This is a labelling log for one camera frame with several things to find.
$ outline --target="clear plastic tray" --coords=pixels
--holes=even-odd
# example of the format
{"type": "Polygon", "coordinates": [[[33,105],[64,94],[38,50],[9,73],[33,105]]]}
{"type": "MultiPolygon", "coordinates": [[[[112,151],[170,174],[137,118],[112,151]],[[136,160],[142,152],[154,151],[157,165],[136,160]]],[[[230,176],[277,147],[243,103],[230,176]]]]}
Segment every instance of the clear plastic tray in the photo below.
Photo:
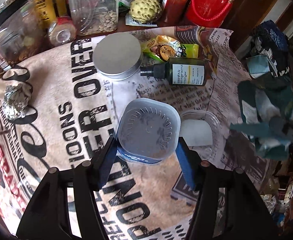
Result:
{"type": "Polygon", "coordinates": [[[214,156],[220,153],[219,151],[221,151],[221,149],[219,145],[222,143],[222,127],[217,117],[208,111],[188,110],[183,112],[180,115],[180,118],[181,123],[184,120],[191,119],[204,120],[210,125],[212,129],[213,144],[209,146],[193,146],[189,148],[196,151],[203,160],[210,161],[211,159],[214,159],[214,156]]]}

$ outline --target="plastic jar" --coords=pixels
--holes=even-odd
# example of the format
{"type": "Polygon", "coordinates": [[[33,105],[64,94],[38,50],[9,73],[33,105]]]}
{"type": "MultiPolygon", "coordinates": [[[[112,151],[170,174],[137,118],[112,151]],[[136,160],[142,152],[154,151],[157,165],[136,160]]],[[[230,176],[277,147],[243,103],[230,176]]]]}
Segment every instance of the plastic jar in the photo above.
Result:
{"type": "Polygon", "coordinates": [[[33,1],[15,0],[0,14],[0,67],[7,71],[45,49],[33,1]]]}
{"type": "Polygon", "coordinates": [[[68,0],[78,35],[112,32],[117,28],[119,0],[68,0]]]}

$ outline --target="plastic container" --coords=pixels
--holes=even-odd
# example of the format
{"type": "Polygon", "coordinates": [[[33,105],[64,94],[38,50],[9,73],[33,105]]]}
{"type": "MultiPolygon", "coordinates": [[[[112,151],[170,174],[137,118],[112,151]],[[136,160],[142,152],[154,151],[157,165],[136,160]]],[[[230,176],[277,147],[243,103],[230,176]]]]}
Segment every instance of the plastic container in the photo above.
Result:
{"type": "Polygon", "coordinates": [[[191,0],[185,17],[195,25],[219,28],[234,0],[191,0]]]}
{"type": "Polygon", "coordinates": [[[141,66],[143,53],[136,37],[114,33],[102,39],[94,49],[93,62],[102,75],[120,81],[132,76],[141,66]]]}
{"type": "Polygon", "coordinates": [[[112,32],[117,28],[119,0],[68,0],[78,35],[112,32]]]}
{"type": "Polygon", "coordinates": [[[42,52],[44,37],[33,1],[15,0],[0,14],[0,67],[7,71],[42,52]]]}
{"type": "Polygon", "coordinates": [[[204,160],[210,160],[213,158],[213,155],[218,154],[220,150],[219,144],[222,143],[222,127],[220,121],[217,117],[208,112],[208,111],[201,111],[201,110],[188,110],[183,112],[180,115],[181,118],[181,125],[185,120],[204,120],[207,122],[212,130],[212,145],[207,146],[192,146],[189,147],[191,150],[196,151],[199,156],[204,160]]]}
{"type": "Polygon", "coordinates": [[[180,130],[178,112],[148,98],[131,101],[119,124],[117,139],[124,160],[154,164],[176,149],[180,130]]]}

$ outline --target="black pump nozzle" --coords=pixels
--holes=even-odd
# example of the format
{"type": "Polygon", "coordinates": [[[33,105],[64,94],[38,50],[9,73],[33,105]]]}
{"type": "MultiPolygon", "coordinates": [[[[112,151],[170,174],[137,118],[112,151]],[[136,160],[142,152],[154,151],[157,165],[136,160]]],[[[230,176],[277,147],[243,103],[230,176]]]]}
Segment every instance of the black pump nozzle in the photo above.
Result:
{"type": "Polygon", "coordinates": [[[154,78],[165,78],[165,63],[141,67],[140,75],[154,78]]]}

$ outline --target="red sauce bottle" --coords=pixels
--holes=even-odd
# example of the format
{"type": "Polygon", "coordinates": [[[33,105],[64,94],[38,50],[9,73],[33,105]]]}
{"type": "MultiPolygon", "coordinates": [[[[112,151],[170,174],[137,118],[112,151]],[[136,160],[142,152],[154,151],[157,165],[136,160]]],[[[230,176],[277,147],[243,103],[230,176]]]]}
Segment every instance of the red sauce bottle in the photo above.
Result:
{"type": "Polygon", "coordinates": [[[164,8],[160,22],[174,25],[179,22],[179,19],[184,12],[187,0],[163,0],[162,7],[164,8]]]}

